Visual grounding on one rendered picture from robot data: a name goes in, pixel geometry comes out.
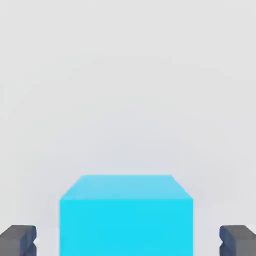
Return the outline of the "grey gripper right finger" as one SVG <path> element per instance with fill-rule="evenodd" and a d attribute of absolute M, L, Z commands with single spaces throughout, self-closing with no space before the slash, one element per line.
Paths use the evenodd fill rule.
<path fill-rule="evenodd" d="M 256 234 L 245 225 L 222 225 L 219 256 L 256 256 Z"/>

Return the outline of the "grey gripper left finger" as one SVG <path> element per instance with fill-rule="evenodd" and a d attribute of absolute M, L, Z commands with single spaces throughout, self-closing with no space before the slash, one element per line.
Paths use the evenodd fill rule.
<path fill-rule="evenodd" d="M 34 225 L 11 225 L 0 234 L 0 256 L 37 256 Z"/>

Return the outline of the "small cyan cube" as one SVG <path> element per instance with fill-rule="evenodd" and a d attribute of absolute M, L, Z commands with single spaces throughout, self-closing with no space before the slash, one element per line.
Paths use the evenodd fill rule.
<path fill-rule="evenodd" d="M 84 175 L 59 201 L 59 256 L 194 256 L 194 201 L 171 175 Z"/>

